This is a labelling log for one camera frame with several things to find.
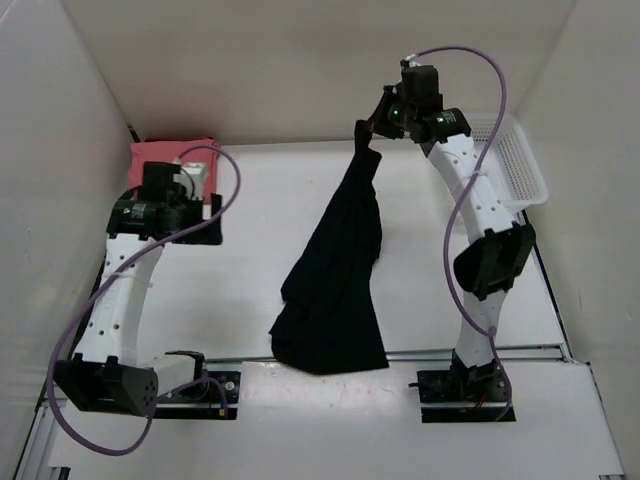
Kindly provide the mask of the black t-shirt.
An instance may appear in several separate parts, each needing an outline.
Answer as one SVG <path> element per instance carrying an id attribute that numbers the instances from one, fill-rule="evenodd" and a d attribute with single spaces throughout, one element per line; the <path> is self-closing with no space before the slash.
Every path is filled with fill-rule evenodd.
<path id="1" fill-rule="evenodd" d="M 382 156 L 371 139 L 357 121 L 352 160 L 281 286 L 283 309 L 269 331 L 273 357 L 312 375 L 388 365 L 370 289 L 382 244 L 373 185 Z"/>

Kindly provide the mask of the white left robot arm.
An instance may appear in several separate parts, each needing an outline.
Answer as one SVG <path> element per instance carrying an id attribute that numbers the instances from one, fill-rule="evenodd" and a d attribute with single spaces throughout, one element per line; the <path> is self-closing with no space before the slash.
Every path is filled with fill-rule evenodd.
<path id="1" fill-rule="evenodd" d="M 188 400 L 206 395 L 210 377 L 204 358 L 175 351 L 152 365 L 139 365 L 137 337 L 151 276 L 163 250 L 155 242 L 190 230 L 204 219 L 206 205 L 217 212 L 218 194 L 205 190 L 210 168 L 203 162 L 146 162 L 139 185 L 115 202 L 106 233 L 101 286 L 84 334 L 69 360 L 56 362 L 53 379 L 77 409 L 138 417 L 150 414 L 161 370 Z"/>

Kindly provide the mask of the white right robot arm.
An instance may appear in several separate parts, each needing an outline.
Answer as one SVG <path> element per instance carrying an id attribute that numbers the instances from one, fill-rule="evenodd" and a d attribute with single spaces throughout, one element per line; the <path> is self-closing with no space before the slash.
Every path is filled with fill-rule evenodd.
<path id="1" fill-rule="evenodd" d="M 451 217 L 462 220 L 468 245 L 444 264 L 463 320 L 448 372 L 425 375 L 423 386 L 437 402 L 477 401 L 503 379 L 494 355 L 500 313 L 535 231 L 516 221 L 482 176 L 471 127 L 459 109 L 445 108 L 435 67 L 402 61 L 400 81 L 384 87 L 368 125 L 385 138 L 418 144 L 455 201 Z"/>

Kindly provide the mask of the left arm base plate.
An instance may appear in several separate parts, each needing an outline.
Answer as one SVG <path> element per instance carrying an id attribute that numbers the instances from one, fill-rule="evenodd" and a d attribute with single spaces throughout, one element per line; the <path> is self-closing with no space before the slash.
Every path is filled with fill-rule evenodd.
<path id="1" fill-rule="evenodd" d="M 156 419 L 233 421 L 237 419 L 242 367 L 239 363 L 209 363 L 209 380 L 159 402 Z"/>

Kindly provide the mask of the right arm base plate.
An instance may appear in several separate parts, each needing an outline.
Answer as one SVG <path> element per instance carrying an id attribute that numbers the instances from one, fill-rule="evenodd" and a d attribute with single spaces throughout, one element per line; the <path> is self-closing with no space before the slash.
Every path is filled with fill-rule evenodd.
<path id="1" fill-rule="evenodd" d="M 418 391 L 424 424 L 516 421 L 514 407 L 506 409 L 508 395 L 501 373 L 466 390 L 457 385 L 447 370 L 421 370 L 416 375 L 408 387 Z"/>

